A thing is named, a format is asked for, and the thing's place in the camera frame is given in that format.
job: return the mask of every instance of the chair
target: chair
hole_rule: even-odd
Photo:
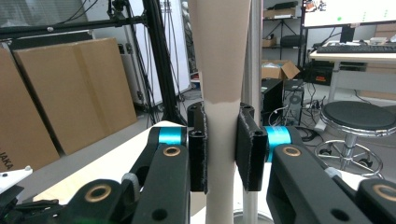
[[[377,105],[341,101],[323,106],[320,118],[328,126],[346,133],[344,141],[331,140],[319,144],[315,154],[320,159],[342,171],[383,178],[380,174],[383,166],[381,159],[356,141],[359,136],[377,138],[395,133],[395,115]]]

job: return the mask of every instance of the floor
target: floor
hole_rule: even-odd
[[[327,97],[329,92],[329,87],[327,86],[320,86],[315,85],[315,94],[314,87],[312,84],[305,84],[305,94],[304,94],[304,102],[309,103],[311,99],[313,100],[322,100],[323,97]],[[180,108],[181,114],[186,118],[186,112],[184,107],[191,105],[193,103],[202,101],[200,97],[200,92],[197,90],[191,90],[184,93],[185,102],[184,106],[182,105]],[[394,101],[387,101],[387,100],[376,100],[371,98],[365,98],[366,100],[370,100],[375,105],[380,106],[389,106],[395,114],[396,110],[393,105],[396,105]],[[335,95],[335,100],[350,100],[350,101],[360,101],[358,97],[356,97],[354,91],[348,90],[340,90],[337,91]],[[318,119],[319,111],[314,111],[314,118]],[[98,159],[99,157],[106,154],[112,148],[115,148],[122,143],[126,142],[130,138],[134,137],[135,135],[141,133],[142,131],[146,130],[148,127],[148,115],[143,112],[137,112],[138,115],[138,122],[117,132],[109,137],[102,139],[91,146],[85,147],[82,150],[60,158],[58,161],[35,171],[32,175],[28,176],[22,182],[20,182],[20,186],[25,187],[25,191],[23,192],[20,202],[23,201],[30,201],[35,195],[39,192],[51,187],[55,183],[59,182],[60,180],[64,179],[65,177],[73,174],[75,171],[79,170],[80,168],[84,167],[88,163]],[[303,116],[302,121],[304,124],[310,128],[312,128],[315,123],[314,121],[308,117]],[[330,139],[342,139],[343,135],[335,130],[326,129],[324,133],[321,134],[324,140]],[[307,143],[308,148],[313,149],[315,146],[321,142],[320,138],[314,139],[312,142]],[[396,182],[396,137],[386,137],[382,139],[360,139],[360,143],[364,144],[372,151],[378,154],[378,156],[384,162],[384,169],[383,169],[383,176],[390,181]]]

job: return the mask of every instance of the cable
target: cable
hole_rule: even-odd
[[[320,108],[323,108],[325,99],[326,99],[326,96],[323,96],[323,98],[321,99]]]
[[[309,108],[305,108],[305,109],[303,109],[303,114],[304,115],[306,115],[307,116],[307,118],[304,120],[304,122],[303,122],[303,124],[305,125],[305,127],[307,127],[307,128],[309,128],[313,123],[315,123],[314,122],[314,120],[315,120],[315,117],[317,116],[317,115],[319,115],[320,114],[320,112],[318,112],[318,113],[312,113],[312,111],[308,111],[309,110]]]
[[[326,39],[324,39],[322,42],[320,42],[320,46],[323,46],[325,43],[326,43],[326,41],[328,41],[330,38],[332,38],[333,36],[336,36],[336,35],[340,35],[340,34],[342,34],[343,32],[340,32],[340,33],[337,33],[337,34],[335,34],[335,35],[332,35],[332,33],[334,32],[334,30],[335,30],[335,27],[332,29],[332,32],[330,33],[330,35],[329,35],[329,37],[327,37]]]
[[[371,102],[370,101],[368,101],[368,100],[364,100],[363,98],[361,98],[359,95],[358,95],[358,91],[356,91],[356,90],[354,90],[355,91],[355,96],[356,97],[358,97],[360,100],[362,100],[364,103],[367,103],[367,104],[371,104]]]
[[[315,88],[314,83],[311,83],[311,85],[312,85],[312,88],[314,88],[314,92],[311,94],[311,91],[309,90],[309,85],[308,85],[308,92],[309,92],[309,94],[311,95],[311,102],[312,102],[313,99],[314,99],[314,95],[315,95],[315,93],[317,92],[317,89]],[[314,119],[314,117],[313,117],[313,115],[312,115],[312,107],[311,107],[310,114],[311,114],[312,120],[313,120],[314,123],[316,124],[317,122],[315,121],[315,119]]]
[[[312,146],[312,145],[304,144],[304,146],[306,146],[306,147],[317,147],[318,145]]]
[[[56,23],[56,24],[64,24],[64,23],[69,22],[69,21],[75,21],[75,20],[77,20],[78,18],[80,18],[80,17],[82,17],[83,15],[85,15],[85,13],[87,13],[87,11],[90,10],[98,1],[99,1],[99,0],[95,0],[95,1],[92,3],[92,5],[90,5],[87,9],[84,10],[83,13],[81,13],[81,14],[78,15],[77,17],[73,18],[73,17],[82,9],[82,7],[84,6],[84,4],[85,4],[85,1],[84,1],[84,3],[83,3],[83,5],[81,6],[81,8],[80,8],[80,9],[77,11],[77,13],[75,13],[71,18],[67,19],[66,21],[58,22],[58,23]]]
[[[149,98],[148,100],[150,101],[150,104],[153,105],[153,107],[155,106],[155,99],[154,99],[154,91],[153,89],[150,87],[149,83],[154,83],[154,76],[152,74],[153,69],[152,69],[152,60],[151,60],[151,41],[149,38],[147,38],[147,28],[144,27],[144,37],[145,37],[145,49],[146,49],[146,56],[147,56],[147,70],[146,70],[146,76],[150,78],[151,82],[148,82],[148,86],[149,86]],[[153,117],[156,120],[160,120],[159,115],[157,113],[157,110],[155,110],[152,107],[152,113],[153,113]]]
[[[300,83],[297,87],[293,88],[293,91],[289,91],[288,94],[286,94],[285,96],[283,96],[283,99],[287,99],[287,97],[291,94],[291,97],[294,96],[294,94],[297,92],[297,90],[300,89],[300,87],[302,87],[304,85],[304,82]],[[284,125],[288,124],[288,114],[290,112],[290,105],[291,105],[291,101],[289,101],[289,104],[287,105],[288,110],[286,110],[286,112],[283,113],[283,120],[284,120]]]
[[[307,136],[302,136],[303,142],[310,142],[318,136],[321,138],[321,140],[323,142],[323,137],[317,131],[315,131],[313,129],[305,128],[305,127],[300,127],[300,126],[296,126],[295,128],[297,130],[304,131],[307,134]]]
[[[129,18],[134,18],[134,11],[132,10],[131,5],[127,1],[127,13]],[[149,84],[149,79],[148,79],[148,73],[145,69],[144,62],[143,62],[143,56],[139,47],[139,43],[137,42],[137,36],[136,36],[136,25],[134,23],[131,23],[131,31],[133,33],[133,41],[134,41],[134,46],[136,47],[136,58],[138,62],[138,69],[140,71],[140,76],[143,80],[143,88],[144,88],[144,94],[146,96],[146,103],[148,106],[148,126],[149,126],[149,118],[151,118],[151,124],[155,124],[157,120],[159,119],[157,111],[154,109],[153,104],[151,102],[151,99],[155,105],[154,102],[154,97],[153,97],[153,91],[152,88],[150,87]]]
[[[288,108],[289,106],[288,105],[285,105],[285,106],[283,106],[283,107],[280,107],[280,108],[278,108],[278,109],[275,109],[271,114],[270,114],[270,116],[268,116],[268,124],[270,125],[270,126],[276,126],[277,125],[277,123],[275,123],[275,124],[271,124],[271,117],[272,117],[272,115],[275,113],[275,114],[277,114],[277,111],[278,110],[283,110],[283,109],[286,109],[286,108]]]
[[[84,0],[84,2],[82,3],[81,7],[75,12],[75,14],[73,14],[73,16],[69,17],[69,19],[67,19],[65,21],[58,22],[57,24],[63,24],[65,22],[68,22],[68,21],[72,20],[73,17],[75,17],[79,13],[79,11],[82,10],[82,8],[84,7],[86,2],[87,2],[87,0]]]
[[[171,34],[172,34],[173,45],[175,47],[175,58],[176,58],[176,67],[177,67],[177,71],[175,72],[175,68],[174,68],[174,66],[172,64],[172,61],[170,61],[171,69],[172,69],[172,75],[173,75],[173,79],[176,82],[177,94],[178,94],[179,100],[183,104],[184,110],[187,113],[187,108],[184,105],[184,102],[182,101],[182,98],[181,98],[182,96],[181,96],[180,83],[179,83],[179,65],[178,65],[178,55],[177,55],[177,45],[176,45],[176,33],[175,33],[175,26],[174,26],[174,22],[173,22],[172,10],[170,9],[169,11],[167,11],[167,9],[168,9],[167,7],[169,7],[169,9],[171,7],[171,3],[169,2],[169,0],[166,0],[164,2],[164,13],[165,13],[165,15],[167,14],[167,16],[165,16],[165,21],[166,21],[166,18],[167,18],[168,19],[168,23],[169,23],[169,25],[168,25],[168,38],[169,38],[168,46],[169,47],[168,47],[167,50],[168,50],[169,58],[172,59],[172,54],[171,54],[171,52],[172,52],[172,44],[171,44],[171,41],[170,41]],[[180,103],[178,103],[177,107],[178,107],[178,110],[180,111]]]
[[[309,102],[309,103],[303,104],[303,110],[302,110],[302,112],[303,112],[303,114],[305,114],[306,116],[308,116],[309,118],[311,118],[311,120],[313,120],[313,121],[315,122],[315,118],[314,118],[314,115],[313,115],[313,112],[312,112],[313,109],[317,109],[317,108],[318,108],[318,106],[313,106],[313,105],[315,105],[315,104],[314,104],[315,101],[313,100],[313,97],[314,97],[315,92],[311,93],[311,91],[310,91],[310,89],[309,89],[309,84],[307,85],[307,90],[308,90],[308,94],[310,95],[310,102]],[[311,124],[312,124],[312,122],[309,123],[309,124],[305,124],[305,126],[309,127]]]

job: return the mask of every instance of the storage shelf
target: storage shelf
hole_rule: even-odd
[[[301,49],[303,48],[304,45],[301,45],[300,47],[282,47],[280,45],[274,45],[271,47],[262,47],[263,49]]]
[[[295,17],[295,16],[290,16],[287,18],[272,18],[272,19],[265,19],[262,18],[263,21],[281,21],[281,20],[296,20],[296,19],[300,19],[301,17]]]

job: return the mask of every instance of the stool base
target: stool base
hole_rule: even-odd
[[[345,143],[343,140],[321,143],[315,148],[315,155],[334,168],[364,177],[378,176],[384,179],[380,174],[383,163],[374,152],[367,147],[356,144],[348,156],[345,152],[343,153]]]

